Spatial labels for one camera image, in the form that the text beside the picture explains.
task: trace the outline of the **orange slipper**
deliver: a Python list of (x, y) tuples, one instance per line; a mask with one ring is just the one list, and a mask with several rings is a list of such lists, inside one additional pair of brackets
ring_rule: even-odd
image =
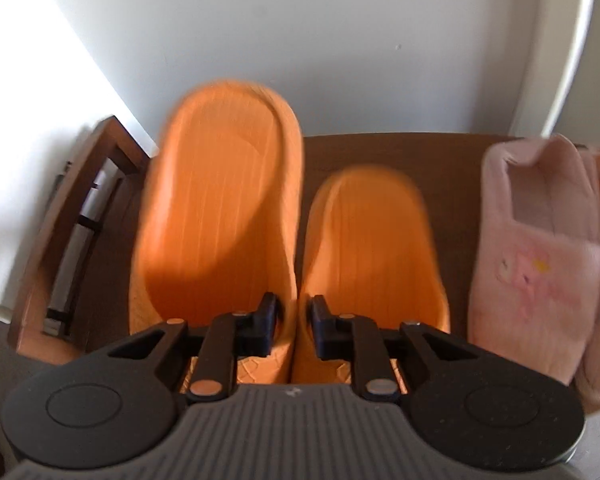
[(318, 294), (332, 314), (371, 317), (380, 328), (418, 320), (449, 330), (446, 295), (418, 189), (378, 167), (345, 170), (326, 181), (306, 229), (292, 382), (350, 379), (344, 361), (320, 361), (307, 303)]
[(296, 330), (293, 259), (302, 137), (286, 101), (225, 81), (183, 99), (144, 192), (132, 263), (131, 333), (169, 318), (205, 326), (278, 295), (282, 320), (267, 358), (238, 362), (238, 381), (288, 380)]

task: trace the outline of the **metal screw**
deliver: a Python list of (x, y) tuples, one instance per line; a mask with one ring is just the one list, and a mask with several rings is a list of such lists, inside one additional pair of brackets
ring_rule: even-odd
[(199, 397), (211, 397), (222, 391), (222, 384), (212, 379), (200, 379), (189, 386), (189, 391)]
[(398, 391), (398, 384), (391, 379), (372, 379), (365, 388), (372, 395), (387, 397)]

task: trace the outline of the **black circular pad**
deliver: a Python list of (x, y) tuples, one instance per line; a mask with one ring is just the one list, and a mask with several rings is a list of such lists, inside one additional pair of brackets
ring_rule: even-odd
[(497, 356), (456, 361), (408, 395), (420, 436), (450, 458), (521, 472), (568, 459), (584, 430), (576, 395)]
[(77, 360), (39, 374), (6, 399), (2, 427), (25, 458), (64, 469), (125, 462), (176, 421), (173, 394), (142, 361)]
[(115, 390), (100, 384), (74, 384), (51, 394), (49, 416), (68, 428), (93, 428), (105, 424), (122, 408)]

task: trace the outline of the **slide sandal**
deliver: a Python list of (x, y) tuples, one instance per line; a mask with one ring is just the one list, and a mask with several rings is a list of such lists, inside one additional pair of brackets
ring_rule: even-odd
[(282, 321), (243, 383), (286, 382), (296, 330), (302, 136), (286, 101), (256, 84), (193, 91), (164, 130), (144, 191), (130, 284), (131, 333), (165, 319), (205, 326), (273, 292)]
[(568, 139), (491, 146), (469, 342), (570, 384), (600, 298), (599, 224), (587, 169)]
[(322, 185), (309, 213), (302, 279), (292, 382), (350, 379), (348, 363), (315, 355), (306, 320), (312, 296), (323, 295), (334, 314), (369, 316), (380, 328), (417, 320), (449, 330), (424, 204), (396, 171), (350, 168)]

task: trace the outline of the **gray ribbed plate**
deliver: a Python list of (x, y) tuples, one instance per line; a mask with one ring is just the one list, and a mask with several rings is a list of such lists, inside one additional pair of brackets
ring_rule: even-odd
[(344, 384), (243, 385), (222, 402), (191, 406), (155, 449), (94, 471), (23, 462), (9, 480), (470, 480), (582, 479), (568, 465), (522, 474), (465, 466), (428, 446), (393, 404)]

